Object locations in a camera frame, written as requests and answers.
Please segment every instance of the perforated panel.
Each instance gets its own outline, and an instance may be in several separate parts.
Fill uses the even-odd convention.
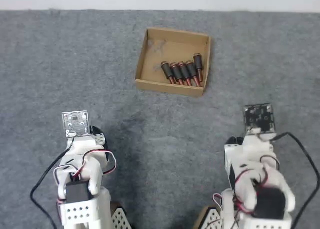
[[[114,229],[132,229],[122,208],[115,210],[112,222]]]
[[[210,209],[201,229],[222,229],[222,220],[216,209]]]

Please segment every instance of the black rubber cap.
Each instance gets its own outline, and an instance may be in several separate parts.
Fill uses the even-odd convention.
[[[183,78],[184,79],[187,79],[187,78],[190,78],[190,73],[188,71],[188,68],[186,66],[186,64],[184,62],[180,62],[179,63],[179,67],[181,68],[181,72],[182,72],[182,75],[183,75]]]
[[[197,70],[202,70],[203,67],[202,67],[202,56],[201,56],[201,54],[200,53],[194,54],[193,60],[194,60],[195,68]]]
[[[186,67],[188,68],[190,74],[192,77],[196,77],[197,76],[197,70],[195,67],[195,64],[192,61],[187,61],[186,63]]]
[[[177,63],[171,63],[171,69],[172,69],[172,72],[174,74],[174,78],[176,80],[180,80],[180,79],[183,79],[183,76],[182,76],[182,73],[181,73],[181,70],[180,70],[180,67],[178,66]]]
[[[163,61],[163,62],[161,63],[161,68],[162,68],[162,70],[163,70],[163,72],[164,72],[164,74],[165,74],[165,77],[166,77],[167,79],[169,79],[169,77],[173,77],[173,76],[174,76],[174,74],[173,74],[173,72],[172,72],[172,70],[171,70],[170,65],[169,65],[168,62]]]

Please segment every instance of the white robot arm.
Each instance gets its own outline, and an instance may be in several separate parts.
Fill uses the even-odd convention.
[[[122,208],[117,208],[112,216],[111,196],[102,186],[103,175],[117,167],[105,135],[99,128],[90,126],[87,111],[63,113],[62,120],[69,150],[53,175],[64,229],[131,229]],[[114,166],[107,170],[109,156]]]
[[[277,136],[271,104],[248,105],[243,110],[246,135],[231,137],[224,146],[230,188],[214,194],[213,207],[202,211],[194,229],[293,229],[319,190],[319,171],[301,142],[291,133]],[[317,187],[292,223],[296,198],[274,153],[272,141],[291,136],[317,175]]]

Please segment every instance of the black wire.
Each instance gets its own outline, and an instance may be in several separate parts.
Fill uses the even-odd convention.
[[[304,145],[302,145],[302,143],[299,141],[299,139],[296,138],[291,132],[285,132],[283,134],[277,135],[271,141],[272,142],[278,141],[279,139],[281,139],[281,138],[283,138],[283,137],[285,137],[287,135],[292,137],[296,141],[296,143],[298,143],[298,145],[302,149],[304,155],[309,160],[309,162],[310,162],[310,164],[311,164],[311,166],[312,166],[312,168],[313,168],[313,170],[315,172],[315,175],[316,175],[316,187],[315,187],[314,191],[311,193],[310,197],[305,201],[305,203],[303,204],[303,206],[301,207],[299,213],[297,214],[297,216],[295,217],[295,219],[293,221],[291,229],[295,229],[297,227],[297,224],[298,224],[302,214],[306,210],[307,206],[314,199],[314,197],[316,196],[317,192],[319,191],[319,188],[320,188],[320,174],[319,174],[319,171],[318,171],[314,161],[312,160],[311,156],[309,155],[309,153],[305,149]]]
[[[38,189],[38,187],[41,185],[47,174],[50,172],[50,170],[55,166],[55,164],[64,157],[64,155],[70,151],[72,145],[74,144],[75,138],[72,139],[72,142],[68,149],[66,149],[63,153],[61,153],[52,163],[51,165],[45,170],[43,175],[40,177],[39,181],[35,184],[35,186],[32,188],[30,192],[30,199],[31,201],[46,215],[46,217],[50,220],[51,225],[54,229],[57,229],[57,225],[55,224],[54,220],[50,216],[50,214],[34,199],[34,193]]]
[[[276,163],[276,169],[278,170],[278,171],[280,171],[280,162],[275,158],[275,157],[273,157],[272,155],[263,155],[262,157],[260,157],[260,162],[262,163],[262,159],[263,158],[272,158],[273,160],[275,160],[275,163]]]
[[[239,214],[240,210],[238,210],[234,216],[234,223],[232,225],[232,227],[230,229],[234,229],[236,223],[237,223],[237,217],[238,217],[238,214]]]

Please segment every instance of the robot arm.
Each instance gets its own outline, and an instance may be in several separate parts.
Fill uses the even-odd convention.
[[[222,196],[229,202],[233,197],[232,205],[238,208],[240,229],[290,229],[289,212],[295,209],[296,199],[278,171],[279,161],[270,142],[276,136],[273,109],[270,104],[246,106],[244,119],[245,138],[239,143],[232,137],[224,147],[231,190]],[[225,217],[224,221],[227,220],[235,222],[234,217]]]
[[[54,170],[58,185],[60,217],[65,229],[111,229],[111,196],[102,187],[103,170],[108,165],[103,133],[91,134],[87,111],[62,114],[70,150]]]

